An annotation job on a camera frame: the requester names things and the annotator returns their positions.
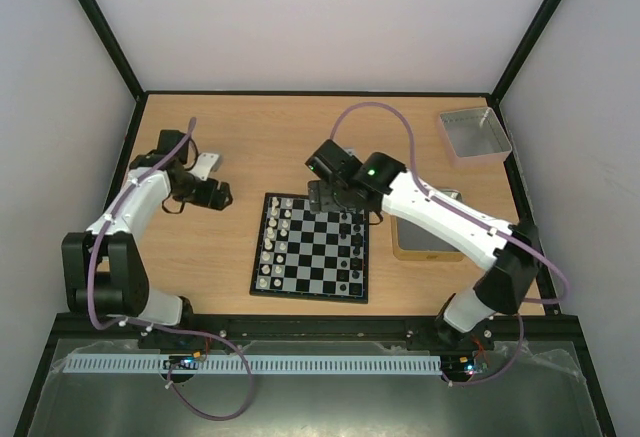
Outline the black chess board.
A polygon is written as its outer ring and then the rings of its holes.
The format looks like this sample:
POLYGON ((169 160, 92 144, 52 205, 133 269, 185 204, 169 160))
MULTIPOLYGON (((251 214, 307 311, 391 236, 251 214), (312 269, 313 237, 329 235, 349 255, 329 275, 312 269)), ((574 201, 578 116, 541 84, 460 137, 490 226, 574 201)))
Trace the black chess board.
POLYGON ((267 193, 249 292, 366 304, 369 216, 313 213, 304 195, 267 193))

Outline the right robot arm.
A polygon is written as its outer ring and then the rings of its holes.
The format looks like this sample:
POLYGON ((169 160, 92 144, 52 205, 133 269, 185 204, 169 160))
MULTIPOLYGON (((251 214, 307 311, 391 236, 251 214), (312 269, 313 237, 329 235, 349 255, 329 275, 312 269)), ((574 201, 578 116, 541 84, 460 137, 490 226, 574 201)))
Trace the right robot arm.
POLYGON ((484 215, 431 187, 384 153, 360 161, 331 139, 306 165, 317 177, 308 184, 313 211, 388 214, 446 242, 483 270, 473 286, 453 294, 439 311, 435 333, 443 346, 458 348, 484 320, 519 311, 540 268, 538 232, 532 222, 511 224, 484 215))

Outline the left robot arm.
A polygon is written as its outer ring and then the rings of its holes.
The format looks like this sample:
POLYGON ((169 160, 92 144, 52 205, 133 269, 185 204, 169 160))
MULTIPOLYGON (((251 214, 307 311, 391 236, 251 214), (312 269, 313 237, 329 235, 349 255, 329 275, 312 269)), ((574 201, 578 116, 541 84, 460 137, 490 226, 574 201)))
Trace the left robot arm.
POLYGON ((231 205, 230 186, 212 178, 218 153, 201 152, 193 131, 163 130, 156 147, 136 156, 125 182, 102 215, 61 244, 67 305, 88 316, 98 330, 139 325, 144 332, 189 322, 188 298, 152 287, 138 241, 157 211, 173 200, 222 211, 231 205))

